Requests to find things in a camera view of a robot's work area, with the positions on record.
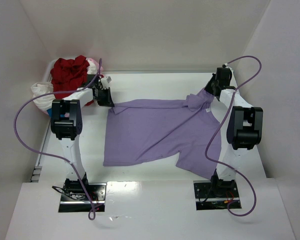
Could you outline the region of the purple t-shirt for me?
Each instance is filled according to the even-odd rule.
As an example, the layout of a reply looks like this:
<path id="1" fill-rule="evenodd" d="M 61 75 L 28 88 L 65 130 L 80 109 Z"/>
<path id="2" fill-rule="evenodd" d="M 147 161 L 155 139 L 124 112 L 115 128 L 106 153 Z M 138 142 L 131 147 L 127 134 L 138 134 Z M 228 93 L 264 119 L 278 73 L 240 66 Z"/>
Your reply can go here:
<path id="1" fill-rule="evenodd" d="M 185 99 L 117 103 L 107 114 L 103 166 L 134 166 L 178 154 L 176 167 L 209 179 L 222 149 L 214 98 L 201 90 Z"/>

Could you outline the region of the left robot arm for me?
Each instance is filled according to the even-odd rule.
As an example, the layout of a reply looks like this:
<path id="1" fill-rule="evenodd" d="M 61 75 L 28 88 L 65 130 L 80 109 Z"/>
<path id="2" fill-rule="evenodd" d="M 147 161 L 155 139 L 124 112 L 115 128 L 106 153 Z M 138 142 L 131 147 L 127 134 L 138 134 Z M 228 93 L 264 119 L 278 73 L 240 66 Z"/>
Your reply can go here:
<path id="1" fill-rule="evenodd" d="M 88 74 L 82 87 L 63 99 L 52 101 L 50 128 L 61 143 L 67 164 L 66 180 L 61 193 L 74 200 L 85 195 L 82 186 L 89 190 L 79 145 L 79 137 L 83 130 L 82 108 L 89 102 L 97 102 L 101 107 L 115 106 L 110 88 L 102 84 L 103 77 Z"/>

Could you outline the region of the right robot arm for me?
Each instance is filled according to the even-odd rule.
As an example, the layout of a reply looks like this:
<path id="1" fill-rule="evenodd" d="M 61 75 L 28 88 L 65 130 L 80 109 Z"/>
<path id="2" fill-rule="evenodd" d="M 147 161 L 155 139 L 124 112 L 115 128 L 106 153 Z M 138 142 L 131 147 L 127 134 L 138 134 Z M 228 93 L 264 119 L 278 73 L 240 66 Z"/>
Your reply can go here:
<path id="1" fill-rule="evenodd" d="M 218 67 L 204 90 L 230 110 L 226 130 L 228 147 L 222 162 L 238 170 L 248 151 L 261 142 L 263 110 L 249 104 L 230 85 L 232 76 L 230 68 Z"/>

